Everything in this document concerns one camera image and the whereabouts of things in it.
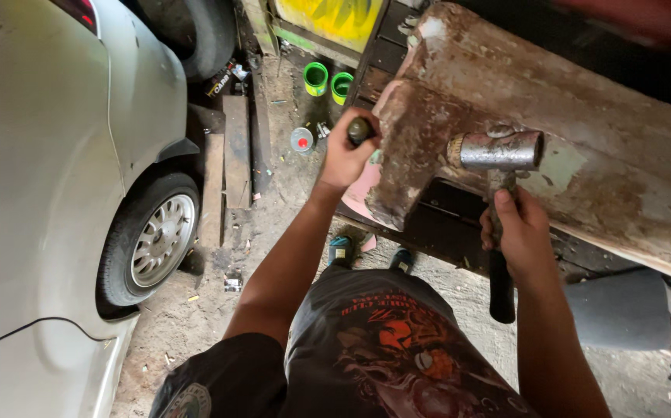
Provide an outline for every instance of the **taillight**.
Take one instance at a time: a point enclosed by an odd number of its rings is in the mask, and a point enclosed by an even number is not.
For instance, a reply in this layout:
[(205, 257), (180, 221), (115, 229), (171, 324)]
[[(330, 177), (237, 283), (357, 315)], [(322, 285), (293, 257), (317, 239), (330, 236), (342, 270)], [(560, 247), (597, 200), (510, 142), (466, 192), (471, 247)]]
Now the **taillight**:
[(94, 35), (98, 33), (96, 14), (93, 12), (93, 5), (90, 4), (90, 0), (51, 0), (51, 2), (87, 27)]

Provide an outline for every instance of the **green paint can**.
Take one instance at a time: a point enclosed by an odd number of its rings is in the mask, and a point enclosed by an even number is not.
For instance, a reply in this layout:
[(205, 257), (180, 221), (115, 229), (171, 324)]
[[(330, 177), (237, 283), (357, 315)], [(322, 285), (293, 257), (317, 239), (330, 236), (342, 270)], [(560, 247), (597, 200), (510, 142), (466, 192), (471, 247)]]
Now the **green paint can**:
[(330, 81), (330, 90), (333, 93), (333, 100), (343, 106), (348, 95), (348, 87), (351, 86), (353, 75), (349, 73), (338, 73)]
[(328, 86), (328, 70), (320, 62), (307, 64), (302, 73), (304, 86), (313, 96), (322, 96)]

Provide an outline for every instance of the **black tire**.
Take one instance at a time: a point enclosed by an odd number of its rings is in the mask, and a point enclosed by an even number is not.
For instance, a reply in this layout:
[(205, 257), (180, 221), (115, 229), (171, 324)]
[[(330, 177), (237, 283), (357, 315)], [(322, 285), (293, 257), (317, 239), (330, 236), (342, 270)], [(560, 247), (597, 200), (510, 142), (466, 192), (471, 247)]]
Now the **black tire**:
[(178, 57), (188, 57), (181, 60), (186, 78), (191, 82), (199, 82), (215, 75), (230, 60), (238, 29), (229, 0), (183, 1), (196, 30), (196, 48), (190, 57), (188, 48), (173, 42), (157, 29), (158, 24), (147, 17), (138, 0), (122, 0), (160, 42), (166, 44)]
[(132, 258), (135, 245), (150, 216), (167, 199), (185, 194), (191, 197), (196, 216), (192, 233), (183, 248), (183, 254), (193, 243), (199, 219), (199, 189), (191, 177), (184, 173), (169, 173), (132, 187), (125, 197), (106, 237), (99, 265), (96, 290), (114, 306), (127, 307), (142, 302), (152, 295), (178, 268), (180, 257), (162, 280), (152, 286), (138, 286), (132, 279)]

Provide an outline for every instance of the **dirt floor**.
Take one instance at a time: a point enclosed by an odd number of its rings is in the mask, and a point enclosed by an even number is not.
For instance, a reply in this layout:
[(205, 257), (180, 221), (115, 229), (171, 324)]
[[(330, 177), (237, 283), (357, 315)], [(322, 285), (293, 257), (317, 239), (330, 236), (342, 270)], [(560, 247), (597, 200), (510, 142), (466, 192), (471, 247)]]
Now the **dirt floor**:
[[(332, 104), (330, 92), (311, 98), (303, 91), (301, 70), (311, 60), (311, 56), (291, 51), (286, 60), (267, 57), (264, 61), (271, 139), (270, 158), (254, 152), (260, 160), (254, 161), (255, 170), (262, 174), (255, 175), (253, 191), (260, 192), (261, 198), (249, 211), (227, 211), (224, 246), (206, 255), (203, 276), (178, 272), (142, 305), (112, 416), (146, 416), (167, 373), (219, 341), (239, 297), (239, 293), (223, 291), (223, 275), (239, 273), (244, 280), (249, 278), (306, 201), (326, 147), (318, 144), (312, 155), (299, 156), (289, 146), (289, 134), (308, 121), (330, 119), (332, 126), (339, 108)], [(270, 104), (273, 100), (286, 101)], [(272, 175), (266, 176), (266, 170)], [(331, 234), (342, 231), (357, 239), (365, 234), (339, 223), (331, 225)], [(361, 255), (359, 268), (384, 268), (396, 247), (394, 242), (379, 240), (377, 248)], [(323, 252), (321, 271), (326, 256)], [(490, 318), (487, 280), (423, 254), (418, 256), (414, 274), (442, 294), (462, 331), (500, 375), (516, 386), (516, 327)], [(194, 295), (200, 297), (189, 302)], [(669, 355), (588, 348), (584, 352), (615, 417), (671, 416)]]

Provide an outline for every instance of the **car body panel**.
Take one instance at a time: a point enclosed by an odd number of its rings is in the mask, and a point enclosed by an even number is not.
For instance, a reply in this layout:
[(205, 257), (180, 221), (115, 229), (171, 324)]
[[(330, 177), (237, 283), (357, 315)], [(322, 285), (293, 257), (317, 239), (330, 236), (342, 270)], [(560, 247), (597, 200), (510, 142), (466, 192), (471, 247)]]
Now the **car body panel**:
[(93, 1), (110, 59), (111, 133), (128, 190), (166, 145), (185, 137), (186, 79), (175, 53), (123, 4)]
[(125, 332), (107, 340), (60, 319), (1, 339), (0, 416), (108, 416), (138, 318), (125, 320)]
[(107, 108), (99, 39), (46, 0), (0, 2), (0, 336), (96, 310), (123, 195)]
[[(101, 252), (126, 191), (185, 134), (178, 59), (137, 18), (113, 15), (129, 13), (118, 0), (91, 2), (98, 36), (49, 0), (0, 1), (0, 416), (110, 412), (137, 315), (99, 316)], [(135, 30), (146, 54), (113, 40)], [(96, 355), (93, 339), (116, 348)], [(21, 392), (28, 402), (2, 402)], [(39, 403), (53, 404), (27, 410)]]

